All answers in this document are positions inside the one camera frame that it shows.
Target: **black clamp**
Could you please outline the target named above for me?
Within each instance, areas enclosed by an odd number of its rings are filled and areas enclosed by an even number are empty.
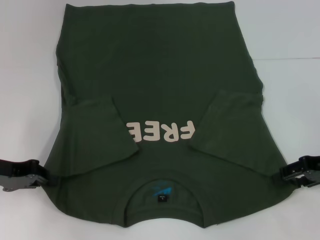
[[[299,161],[281,167],[279,175],[283,181],[289,181],[298,188],[319,185],[320,156],[302,156]]]
[[[58,177],[40,166],[38,160],[11,162],[0,159],[0,186],[3,186],[5,192],[35,189],[41,185],[54,187],[57,184]]]

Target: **white background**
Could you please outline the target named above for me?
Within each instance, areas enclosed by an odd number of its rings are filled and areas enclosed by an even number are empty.
[[[55,50],[66,3],[195,2],[0,0],[0,159],[38,159],[43,165],[49,155],[61,117]],[[320,156],[320,1],[235,0],[235,5],[264,83],[263,115],[282,154],[288,163]],[[298,189],[276,206],[206,229],[167,218],[121,228],[61,213],[42,188],[0,191],[0,239],[317,240],[319,203],[320,186]]]

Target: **white lettering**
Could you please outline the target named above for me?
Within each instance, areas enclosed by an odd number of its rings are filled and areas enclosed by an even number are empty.
[[[176,142],[179,140],[179,132],[178,132],[178,126],[176,123],[171,124],[171,128],[168,127],[166,124],[162,124],[161,128],[166,131],[163,138],[169,143]]]
[[[190,139],[195,132],[195,126],[192,121],[187,121],[186,124],[187,124],[187,126],[181,127],[180,130],[181,130],[181,132],[189,132],[189,133],[181,134],[180,137],[182,139]]]
[[[143,136],[146,141],[159,141],[160,140],[160,122],[158,121],[145,121],[145,125],[152,126],[150,128],[145,128],[146,133],[153,134]]]
[[[129,133],[131,135],[134,135],[134,138],[133,140],[138,143],[138,142],[141,142],[142,140],[142,135],[141,135],[141,128],[140,128],[140,123],[139,122],[128,122],[126,124],[126,126],[128,128],[133,128],[131,130],[129,130]]]

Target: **green t-shirt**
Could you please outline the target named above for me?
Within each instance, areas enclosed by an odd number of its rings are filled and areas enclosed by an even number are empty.
[[[287,198],[263,84],[233,2],[66,5],[56,49],[60,131],[43,186],[62,212],[123,227],[200,227]]]

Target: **clothing tag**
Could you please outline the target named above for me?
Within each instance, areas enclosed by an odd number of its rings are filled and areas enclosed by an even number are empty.
[[[161,194],[158,195],[158,203],[165,203],[168,201],[168,195]]]

